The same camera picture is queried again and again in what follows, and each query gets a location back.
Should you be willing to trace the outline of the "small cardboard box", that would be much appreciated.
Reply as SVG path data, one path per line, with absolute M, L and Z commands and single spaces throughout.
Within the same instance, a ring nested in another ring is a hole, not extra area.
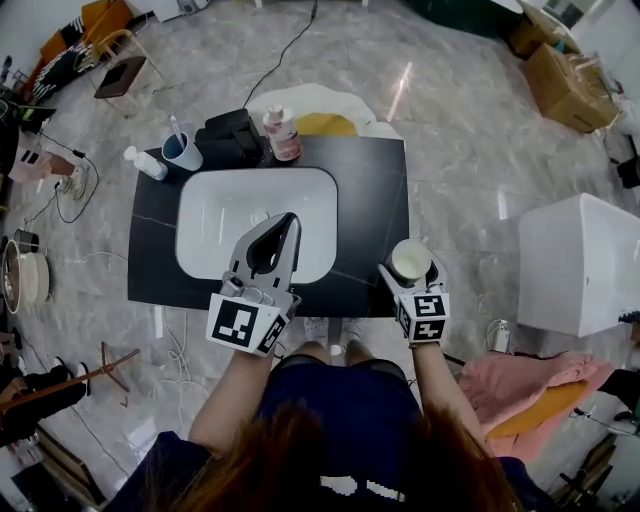
M 527 59 L 544 44 L 562 53 L 575 50 L 573 40 L 561 24 L 526 2 L 521 2 L 520 6 L 520 21 L 507 37 L 508 45 L 516 56 Z

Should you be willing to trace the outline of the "person's right leg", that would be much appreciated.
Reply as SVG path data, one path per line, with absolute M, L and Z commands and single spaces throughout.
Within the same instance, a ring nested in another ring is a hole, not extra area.
M 345 347 L 344 361 L 346 366 L 354 366 L 374 358 L 371 351 L 358 340 L 350 340 Z

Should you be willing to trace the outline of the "white cup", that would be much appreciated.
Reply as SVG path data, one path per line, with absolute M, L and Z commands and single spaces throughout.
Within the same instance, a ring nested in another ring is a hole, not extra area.
M 417 239 L 405 239 L 391 251 L 388 266 L 402 285 L 413 285 L 431 269 L 433 258 L 427 247 Z

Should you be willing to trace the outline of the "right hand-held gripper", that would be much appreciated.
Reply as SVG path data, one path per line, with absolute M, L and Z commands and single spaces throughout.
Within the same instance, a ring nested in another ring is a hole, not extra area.
M 401 286 L 385 264 L 378 264 L 379 273 L 394 297 L 396 321 L 409 345 L 440 344 L 450 319 L 448 272 L 441 259 L 431 252 L 431 266 L 425 274 L 426 288 L 414 288 L 401 293 Z

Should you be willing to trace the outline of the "green bathtub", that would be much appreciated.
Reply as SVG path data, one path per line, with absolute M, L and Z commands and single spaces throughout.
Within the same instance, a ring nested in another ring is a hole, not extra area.
M 524 14 L 518 0 L 405 0 L 423 18 L 455 30 L 498 38 L 514 29 Z

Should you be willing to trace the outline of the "person's navy dress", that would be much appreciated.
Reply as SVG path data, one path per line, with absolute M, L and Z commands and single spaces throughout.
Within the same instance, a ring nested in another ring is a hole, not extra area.
M 557 512 L 513 457 L 420 406 L 384 360 L 296 355 L 229 449 L 161 433 L 105 512 Z

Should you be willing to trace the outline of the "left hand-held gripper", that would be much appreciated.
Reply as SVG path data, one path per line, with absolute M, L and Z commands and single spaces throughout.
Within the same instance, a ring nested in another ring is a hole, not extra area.
M 293 319 L 301 298 L 289 290 L 297 270 L 301 224 L 286 212 L 268 218 L 236 243 L 222 286 L 210 298 L 206 339 L 266 357 Z M 274 278 L 273 286 L 258 276 Z

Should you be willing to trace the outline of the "white bottle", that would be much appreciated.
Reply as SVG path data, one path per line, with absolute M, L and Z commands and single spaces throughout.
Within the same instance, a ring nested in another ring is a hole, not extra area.
M 131 162 L 138 171 L 156 181 L 163 181 L 168 174 L 168 168 L 165 164 L 145 151 L 138 151 L 135 146 L 127 147 L 123 157 L 126 161 Z

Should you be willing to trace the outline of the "person's leg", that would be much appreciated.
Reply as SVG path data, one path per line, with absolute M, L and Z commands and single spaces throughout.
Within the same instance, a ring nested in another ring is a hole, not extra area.
M 350 340 L 345 347 L 344 361 L 346 366 L 354 366 L 374 358 L 371 351 L 358 340 Z
M 294 351 L 295 355 L 304 355 L 320 360 L 324 364 L 331 363 L 331 355 L 328 349 L 317 341 L 308 341 Z

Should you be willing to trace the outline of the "pink blanket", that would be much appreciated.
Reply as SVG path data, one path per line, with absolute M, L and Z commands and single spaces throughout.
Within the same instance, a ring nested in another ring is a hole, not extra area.
M 465 364 L 459 386 L 476 412 L 493 453 L 530 464 L 539 458 L 573 409 L 589 398 L 613 372 L 610 363 L 577 352 L 543 359 L 490 352 Z M 588 387 L 572 410 L 565 409 L 527 433 L 498 439 L 487 437 L 497 425 L 533 405 L 547 388 L 582 380 L 588 382 Z

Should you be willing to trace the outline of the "person's right forearm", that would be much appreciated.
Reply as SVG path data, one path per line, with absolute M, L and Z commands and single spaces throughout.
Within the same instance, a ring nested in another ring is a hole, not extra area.
M 485 436 L 477 415 L 451 373 L 441 347 L 437 343 L 418 343 L 410 348 L 422 403 L 450 409 L 471 436 L 486 449 Z

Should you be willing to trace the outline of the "person's left shoe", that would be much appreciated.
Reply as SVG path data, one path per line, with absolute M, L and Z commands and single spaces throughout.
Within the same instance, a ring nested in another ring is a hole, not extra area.
M 326 346 L 329 342 L 329 319 L 326 317 L 305 317 L 303 319 L 305 338 Z

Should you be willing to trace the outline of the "white box cabinet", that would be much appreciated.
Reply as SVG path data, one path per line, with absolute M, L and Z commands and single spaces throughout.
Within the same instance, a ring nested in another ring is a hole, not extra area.
M 517 322 L 576 337 L 640 314 L 640 217 L 582 193 L 519 220 Z

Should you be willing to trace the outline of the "metal pot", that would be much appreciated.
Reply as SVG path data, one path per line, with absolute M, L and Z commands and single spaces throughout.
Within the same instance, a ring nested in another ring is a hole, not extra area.
M 21 252 L 18 244 L 9 240 L 5 246 L 0 265 L 0 284 L 9 312 L 15 315 L 21 305 Z

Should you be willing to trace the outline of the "wooden coat rack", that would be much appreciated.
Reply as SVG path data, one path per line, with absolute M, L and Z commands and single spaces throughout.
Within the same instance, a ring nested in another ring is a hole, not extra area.
M 4 414 L 6 411 L 10 410 L 13 407 L 18 407 L 18 406 L 22 406 L 25 405 L 27 403 L 30 403 L 32 401 L 44 398 L 46 396 L 49 396 L 51 394 L 57 393 L 59 391 L 65 390 L 69 387 L 75 386 L 77 384 L 80 383 L 84 383 L 86 381 L 89 381 L 95 377 L 100 377 L 100 376 L 106 376 L 108 377 L 111 381 L 113 381 L 125 394 L 128 394 L 130 392 L 129 387 L 123 382 L 121 381 L 119 378 L 117 378 L 114 375 L 114 372 L 116 371 L 116 369 L 122 365 L 123 363 L 131 360 L 132 358 L 134 358 L 135 356 L 137 356 L 140 353 L 139 349 L 134 349 L 132 351 L 130 351 L 129 353 L 127 353 L 126 355 L 124 355 L 123 357 L 119 358 L 118 360 L 112 361 L 112 362 L 107 362 L 106 361 L 106 344 L 104 342 L 101 343 L 101 361 L 102 361 L 102 365 L 91 372 L 88 372 L 86 375 L 83 376 L 79 376 L 79 377 L 75 377 L 73 379 L 69 379 L 65 382 L 53 385 L 53 386 L 49 386 L 46 387 L 42 390 L 39 391 L 35 391 L 33 393 L 29 393 L 27 395 L 20 395 L 18 398 L 15 399 L 11 399 L 7 402 L 3 402 L 0 403 L 0 415 Z

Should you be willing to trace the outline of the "pink box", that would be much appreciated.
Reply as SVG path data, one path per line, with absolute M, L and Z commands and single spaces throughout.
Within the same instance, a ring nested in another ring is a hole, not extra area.
M 70 177 L 75 166 L 67 159 L 40 149 L 18 147 L 9 178 L 18 183 L 30 183 L 47 177 Z

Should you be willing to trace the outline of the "person's left forearm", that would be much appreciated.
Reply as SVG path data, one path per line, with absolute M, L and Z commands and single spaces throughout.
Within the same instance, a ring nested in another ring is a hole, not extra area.
M 273 356 L 235 351 L 216 387 L 197 413 L 188 440 L 219 458 L 255 416 L 266 389 Z

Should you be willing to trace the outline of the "blue cup with toothbrush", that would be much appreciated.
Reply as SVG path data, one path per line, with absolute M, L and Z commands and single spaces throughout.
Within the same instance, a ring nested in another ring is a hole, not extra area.
M 181 141 L 176 134 L 164 141 L 161 148 L 163 159 L 188 171 L 198 171 L 204 162 L 201 152 L 188 134 L 181 132 L 180 136 Z

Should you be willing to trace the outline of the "clear slippers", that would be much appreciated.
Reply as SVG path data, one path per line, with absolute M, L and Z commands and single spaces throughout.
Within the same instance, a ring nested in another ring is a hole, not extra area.
M 89 167 L 80 164 L 74 168 L 70 176 L 59 179 L 56 191 L 62 195 L 69 195 L 75 201 L 83 198 L 88 184 Z

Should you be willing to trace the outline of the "white sink basin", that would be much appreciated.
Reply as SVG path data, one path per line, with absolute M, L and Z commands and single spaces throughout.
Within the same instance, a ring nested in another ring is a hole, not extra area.
M 337 253 L 337 185 L 315 167 L 200 172 L 180 196 L 176 258 L 196 279 L 219 279 L 242 235 L 279 214 L 296 214 L 301 224 L 295 284 L 323 278 Z

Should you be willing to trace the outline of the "black and white striped cloth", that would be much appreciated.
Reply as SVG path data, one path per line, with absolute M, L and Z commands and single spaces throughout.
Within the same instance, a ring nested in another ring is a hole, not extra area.
M 40 49 L 31 100 L 39 103 L 94 67 L 92 50 L 81 16 L 57 30 Z

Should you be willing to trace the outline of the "white round basin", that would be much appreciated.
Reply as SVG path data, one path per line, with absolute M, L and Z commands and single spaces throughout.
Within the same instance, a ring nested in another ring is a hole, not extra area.
M 20 256 L 21 296 L 29 304 L 42 305 L 49 296 L 50 273 L 46 257 L 41 253 Z

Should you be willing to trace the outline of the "white and yellow rug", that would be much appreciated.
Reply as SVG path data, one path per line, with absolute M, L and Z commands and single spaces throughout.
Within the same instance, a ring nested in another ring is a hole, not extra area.
M 262 118 L 273 105 L 290 108 L 296 121 L 311 114 L 341 116 L 353 125 L 353 135 L 402 140 L 402 136 L 388 122 L 379 120 L 359 96 L 317 83 L 275 89 L 252 99 L 247 109 L 261 133 L 264 133 Z

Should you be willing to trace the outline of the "pink-labelled clear bottle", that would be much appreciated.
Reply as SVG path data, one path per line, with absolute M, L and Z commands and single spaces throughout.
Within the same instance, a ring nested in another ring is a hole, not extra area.
M 263 116 L 263 127 L 278 161 L 289 162 L 301 155 L 301 142 L 290 108 L 270 105 Z

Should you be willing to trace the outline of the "person's left leg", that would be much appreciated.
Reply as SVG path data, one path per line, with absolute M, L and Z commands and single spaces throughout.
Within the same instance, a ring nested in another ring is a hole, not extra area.
M 331 355 L 328 349 L 317 341 L 308 341 L 294 351 L 295 355 L 304 355 L 320 360 L 324 364 L 331 363 Z

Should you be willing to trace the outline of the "large cardboard box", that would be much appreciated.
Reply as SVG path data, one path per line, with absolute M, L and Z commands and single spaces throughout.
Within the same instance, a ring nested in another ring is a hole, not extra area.
M 543 44 L 522 71 L 540 113 L 577 132 L 608 127 L 621 115 L 597 58 L 564 54 Z

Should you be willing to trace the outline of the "wooden chair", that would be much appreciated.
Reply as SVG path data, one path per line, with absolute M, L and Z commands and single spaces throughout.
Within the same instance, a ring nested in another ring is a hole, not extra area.
M 149 65 L 166 85 L 166 79 L 149 52 L 141 45 L 131 30 L 113 31 L 93 44 L 97 63 L 106 59 L 105 75 L 94 87 L 94 98 L 106 101 L 112 108 L 116 98 L 128 97 L 129 90 L 145 65 Z

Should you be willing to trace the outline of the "yellow cloth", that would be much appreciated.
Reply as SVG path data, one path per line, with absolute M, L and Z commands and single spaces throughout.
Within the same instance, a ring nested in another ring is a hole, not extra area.
M 565 409 L 572 410 L 587 387 L 586 380 L 549 387 L 533 405 L 497 425 L 487 437 L 498 439 L 532 431 Z

